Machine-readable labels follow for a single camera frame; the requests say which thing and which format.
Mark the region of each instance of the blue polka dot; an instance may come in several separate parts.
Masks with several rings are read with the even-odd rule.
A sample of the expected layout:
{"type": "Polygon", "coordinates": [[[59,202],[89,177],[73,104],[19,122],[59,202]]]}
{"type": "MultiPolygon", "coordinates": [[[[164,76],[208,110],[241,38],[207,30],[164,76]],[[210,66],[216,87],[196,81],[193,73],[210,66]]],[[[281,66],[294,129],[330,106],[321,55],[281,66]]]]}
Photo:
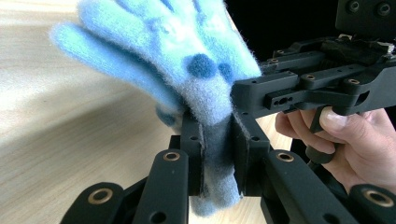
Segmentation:
{"type": "Polygon", "coordinates": [[[196,54],[187,66],[187,71],[195,77],[210,78],[216,74],[215,63],[205,54],[196,54]]]}
{"type": "Polygon", "coordinates": [[[219,64],[219,71],[227,83],[233,84],[233,70],[231,69],[231,66],[229,64],[219,64]]]}
{"type": "Polygon", "coordinates": [[[158,106],[155,108],[155,112],[158,116],[158,118],[168,127],[172,127],[173,125],[175,125],[176,123],[176,119],[175,117],[173,117],[170,114],[166,114],[163,111],[161,111],[160,108],[158,108],[158,106]]]}

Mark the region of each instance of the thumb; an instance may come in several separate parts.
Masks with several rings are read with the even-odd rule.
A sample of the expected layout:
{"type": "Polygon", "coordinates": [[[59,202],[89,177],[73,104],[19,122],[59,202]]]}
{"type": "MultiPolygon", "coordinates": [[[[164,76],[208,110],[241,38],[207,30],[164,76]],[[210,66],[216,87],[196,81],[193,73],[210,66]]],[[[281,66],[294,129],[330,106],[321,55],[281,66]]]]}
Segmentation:
{"type": "Polygon", "coordinates": [[[340,116],[330,107],[323,109],[320,125],[330,135],[345,140],[358,154],[369,158],[378,153],[385,136],[374,128],[373,124],[360,115],[340,116]]]}

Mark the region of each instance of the wood grain surface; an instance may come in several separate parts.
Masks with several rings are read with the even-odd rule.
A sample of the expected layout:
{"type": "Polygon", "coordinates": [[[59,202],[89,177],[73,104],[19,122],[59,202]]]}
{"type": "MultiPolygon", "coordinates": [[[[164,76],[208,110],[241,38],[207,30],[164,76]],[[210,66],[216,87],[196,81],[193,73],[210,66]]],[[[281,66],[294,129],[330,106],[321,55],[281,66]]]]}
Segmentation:
{"type": "MultiPolygon", "coordinates": [[[[77,21],[75,0],[0,0],[0,223],[59,223],[87,187],[147,176],[173,132],[132,86],[65,57],[50,28],[77,21]]],[[[259,119],[275,148],[290,139],[259,119]]],[[[245,198],[190,223],[265,223],[245,198]]]]}

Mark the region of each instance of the light blue glove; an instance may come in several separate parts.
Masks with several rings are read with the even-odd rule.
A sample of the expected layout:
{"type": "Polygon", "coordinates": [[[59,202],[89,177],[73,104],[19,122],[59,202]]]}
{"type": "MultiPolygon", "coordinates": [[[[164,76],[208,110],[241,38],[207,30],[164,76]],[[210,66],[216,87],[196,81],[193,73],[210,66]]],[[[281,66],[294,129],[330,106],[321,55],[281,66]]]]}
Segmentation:
{"type": "MultiPolygon", "coordinates": [[[[122,54],[139,55],[155,65],[163,80],[186,100],[193,115],[202,123],[204,195],[191,199],[193,211],[207,216],[237,203],[240,196],[228,146],[232,113],[230,91],[235,80],[257,77],[261,73],[245,43],[230,26],[222,1],[120,0],[115,3],[86,0],[79,5],[79,16],[85,28],[98,36],[96,38],[104,46],[112,46],[122,54]]],[[[84,62],[84,57],[79,58],[84,56],[83,53],[76,55],[84,62]]],[[[96,64],[90,57],[86,57],[85,62],[96,64]]],[[[125,79],[119,71],[122,69],[104,72],[125,79]]],[[[152,88],[145,90],[152,93],[152,88]]],[[[158,99],[161,105],[170,107],[158,99]]],[[[170,111],[165,117],[180,110],[176,106],[170,111]]]]}
{"type": "Polygon", "coordinates": [[[160,120],[179,133],[185,106],[182,98],[163,83],[155,66],[70,22],[53,27],[50,38],[72,58],[131,83],[151,96],[157,102],[156,113],[160,120]]]}

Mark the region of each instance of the human hand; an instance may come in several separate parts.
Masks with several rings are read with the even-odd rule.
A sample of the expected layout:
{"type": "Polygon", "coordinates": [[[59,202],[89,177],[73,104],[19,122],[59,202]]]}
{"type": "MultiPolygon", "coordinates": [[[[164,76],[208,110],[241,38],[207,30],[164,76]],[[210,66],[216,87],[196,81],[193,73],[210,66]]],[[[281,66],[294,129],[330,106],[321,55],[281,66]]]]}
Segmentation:
{"type": "Polygon", "coordinates": [[[321,152],[335,152],[322,165],[346,191],[368,183],[396,193],[396,132],[384,109],[343,117],[326,107],[319,119],[324,131],[316,134],[309,131],[314,115],[315,110],[279,113],[276,130],[321,152]],[[340,143],[336,150],[333,143],[340,143]]]}

